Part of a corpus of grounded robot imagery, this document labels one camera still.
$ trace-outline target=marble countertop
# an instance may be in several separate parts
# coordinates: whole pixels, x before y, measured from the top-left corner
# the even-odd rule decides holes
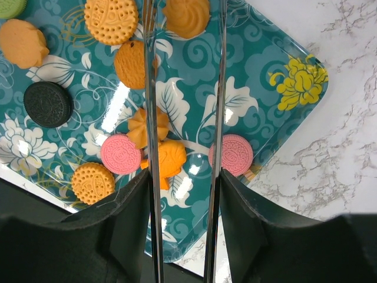
[[[248,0],[314,54],[329,72],[320,104],[250,187],[316,219],[377,212],[377,2]],[[0,177],[50,202],[62,202],[0,164]],[[206,236],[177,264],[203,275]],[[230,271],[220,220],[217,283]]]

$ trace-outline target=teal tray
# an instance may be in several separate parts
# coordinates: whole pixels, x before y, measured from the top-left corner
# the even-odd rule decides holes
[[[141,14],[142,0],[136,2]],[[245,1],[228,3],[224,133],[239,134],[253,147],[253,165],[240,177],[248,184],[323,97],[328,75],[313,55]],[[0,53],[0,160],[78,210],[86,206],[71,191],[74,170],[100,161],[103,141],[127,132],[127,119],[145,97],[143,90],[119,82],[113,60],[120,46],[103,45],[87,32],[83,4],[28,1],[19,19],[34,24],[47,39],[50,54],[42,67],[21,70]],[[206,31],[184,40],[166,30],[165,1],[159,5],[157,101],[171,120],[168,137],[182,140],[188,153],[182,172],[170,179],[170,190],[161,191],[164,260],[172,262],[207,226],[219,19],[218,0],[213,0]],[[139,24],[135,37],[142,36]],[[23,93],[36,81],[54,81],[69,91],[75,110],[68,123],[45,129],[27,116]],[[136,173],[115,176],[116,189]]]

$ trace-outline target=cookie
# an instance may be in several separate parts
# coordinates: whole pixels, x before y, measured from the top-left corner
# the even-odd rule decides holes
[[[10,19],[1,26],[0,48],[21,69],[40,67],[49,53],[43,33],[29,22]]]
[[[21,14],[27,0],[0,0],[0,19],[11,19]]]
[[[127,175],[140,167],[142,151],[125,134],[115,134],[101,147],[104,166],[118,175]]]
[[[114,176],[105,166],[88,162],[72,176],[72,190],[79,200],[92,205],[115,191]]]
[[[84,10],[89,32],[107,45],[122,44],[129,40],[138,24],[134,0],[87,0]]]
[[[121,46],[115,55],[115,72],[126,87],[145,88],[144,44],[132,40]]]
[[[160,166],[160,189],[169,190],[169,178],[182,171],[182,165],[187,160],[183,143],[177,140],[167,140],[158,147],[158,164]],[[141,168],[148,167],[148,160],[141,162]]]
[[[169,117],[157,107],[157,137],[158,140],[166,138],[169,132]],[[148,145],[147,112],[139,108],[134,117],[128,119],[127,136],[135,144],[137,149],[143,149]]]
[[[45,128],[63,125],[71,117],[72,100],[60,85],[40,81],[29,86],[24,106],[31,120]]]
[[[210,20],[209,0],[166,0],[166,28],[182,38],[201,34]]]
[[[213,145],[209,151],[209,162],[213,162]],[[236,134],[223,136],[221,166],[233,176],[240,176],[250,168],[253,161],[253,149],[249,142]]]

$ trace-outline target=leaf pattern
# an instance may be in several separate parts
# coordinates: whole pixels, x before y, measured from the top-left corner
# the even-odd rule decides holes
[[[156,83],[157,106],[168,114],[170,120],[170,130],[183,139],[183,125],[190,110],[190,105],[183,99],[183,93],[177,87],[180,78],[171,78],[166,83],[158,81]]]
[[[235,126],[238,123],[239,117],[244,117],[250,107],[255,107],[258,110],[258,102],[254,97],[250,96],[250,88],[235,88],[234,82],[234,77],[229,77],[226,82],[224,123],[228,126]],[[215,113],[216,96],[211,94],[207,97],[206,107],[201,120],[203,127],[214,125]]]
[[[182,170],[181,173],[169,179],[170,189],[161,191],[161,198],[166,198],[169,206],[177,205],[180,208],[188,208],[186,200],[193,188],[193,180]]]

